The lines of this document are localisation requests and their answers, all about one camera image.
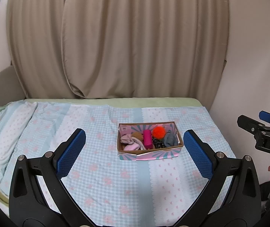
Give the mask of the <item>grey sock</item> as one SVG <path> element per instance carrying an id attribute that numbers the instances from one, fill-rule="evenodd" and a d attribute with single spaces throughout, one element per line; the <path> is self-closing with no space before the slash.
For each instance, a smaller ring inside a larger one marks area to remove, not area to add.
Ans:
<path id="1" fill-rule="evenodd" d="M 163 144 L 167 148 L 177 146 L 179 144 L 177 134 L 167 132 L 163 138 Z"/>

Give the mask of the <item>orange pom-pom ball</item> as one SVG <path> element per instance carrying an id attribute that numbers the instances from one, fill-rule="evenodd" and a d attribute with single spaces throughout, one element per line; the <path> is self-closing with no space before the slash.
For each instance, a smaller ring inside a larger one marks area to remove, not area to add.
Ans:
<path id="1" fill-rule="evenodd" d="M 166 135 L 166 130 L 162 126 L 157 126 L 152 130 L 153 138 L 161 140 L 165 137 L 165 135 Z"/>

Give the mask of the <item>magenta fabric pouch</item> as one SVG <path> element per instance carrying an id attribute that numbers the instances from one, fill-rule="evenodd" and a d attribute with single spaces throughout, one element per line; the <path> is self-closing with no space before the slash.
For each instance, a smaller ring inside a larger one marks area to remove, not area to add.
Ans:
<path id="1" fill-rule="evenodd" d="M 147 150 L 153 149 L 152 134 L 150 130 L 143 131 L 143 145 Z"/>

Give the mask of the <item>mauve fuzzy sock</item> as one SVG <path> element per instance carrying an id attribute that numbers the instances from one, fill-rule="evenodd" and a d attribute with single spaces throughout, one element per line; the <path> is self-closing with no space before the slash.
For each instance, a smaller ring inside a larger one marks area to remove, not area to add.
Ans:
<path id="1" fill-rule="evenodd" d="M 131 134 L 122 135 L 120 141 L 122 144 L 125 144 L 125 145 L 132 145 L 135 143 Z"/>

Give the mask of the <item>pink fluffy sock roll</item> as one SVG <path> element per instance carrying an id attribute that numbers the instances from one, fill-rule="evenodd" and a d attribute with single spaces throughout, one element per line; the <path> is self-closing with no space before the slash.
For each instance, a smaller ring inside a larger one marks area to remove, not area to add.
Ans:
<path id="1" fill-rule="evenodd" d="M 128 144 L 123 149 L 124 151 L 137 151 L 137 150 L 146 150 L 143 143 L 137 138 L 132 139 L 132 144 Z"/>

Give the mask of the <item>brown plush toy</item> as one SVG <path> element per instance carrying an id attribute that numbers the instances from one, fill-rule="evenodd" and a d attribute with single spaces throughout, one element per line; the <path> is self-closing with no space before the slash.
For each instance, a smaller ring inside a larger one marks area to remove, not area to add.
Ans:
<path id="1" fill-rule="evenodd" d="M 131 134 L 132 140 L 135 142 L 140 141 L 143 142 L 143 134 L 140 132 L 134 132 Z"/>

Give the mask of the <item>light blue checkered blanket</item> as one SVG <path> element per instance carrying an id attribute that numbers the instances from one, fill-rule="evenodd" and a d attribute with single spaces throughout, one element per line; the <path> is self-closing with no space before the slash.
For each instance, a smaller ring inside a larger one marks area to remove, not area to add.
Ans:
<path id="1" fill-rule="evenodd" d="M 75 129 L 86 132 L 82 149 L 63 184 L 97 225 L 174 224 L 195 201 L 207 179 L 182 149 L 155 160 L 122 160 L 116 141 L 121 123 L 173 121 L 181 134 L 192 129 L 214 151 L 234 157 L 204 107 L 115 108 L 17 101 L 0 107 L 0 193 L 9 196 L 18 156 L 54 151 Z"/>

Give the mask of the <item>pink teal cardboard box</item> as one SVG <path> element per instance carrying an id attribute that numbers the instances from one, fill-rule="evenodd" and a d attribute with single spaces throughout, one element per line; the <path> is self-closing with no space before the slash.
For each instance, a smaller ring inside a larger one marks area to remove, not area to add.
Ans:
<path id="1" fill-rule="evenodd" d="M 147 161 L 177 157 L 184 146 L 177 125 L 169 122 L 119 124 L 119 158 Z"/>

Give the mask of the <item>pale green mattress sheet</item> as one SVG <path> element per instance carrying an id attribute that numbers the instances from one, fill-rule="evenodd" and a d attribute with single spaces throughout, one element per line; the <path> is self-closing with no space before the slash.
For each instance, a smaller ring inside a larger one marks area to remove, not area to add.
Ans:
<path id="1" fill-rule="evenodd" d="M 202 107 L 195 98 L 187 97 L 145 97 L 145 98 L 109 98 L 109 99 L 24 99 L 30 103 L 73 103 L 77 105 L 109 105 L 116 108 L 172 108 Z"/>

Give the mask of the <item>beige curtain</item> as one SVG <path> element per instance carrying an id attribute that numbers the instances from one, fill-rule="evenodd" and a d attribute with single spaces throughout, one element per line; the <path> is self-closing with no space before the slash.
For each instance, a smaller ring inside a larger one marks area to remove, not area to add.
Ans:
<path id="1" fill-rule="evenodd" d="M 228 0 L 8 0 L 11 61 L 28 98 L 191 97 L 225 67 Z"/>

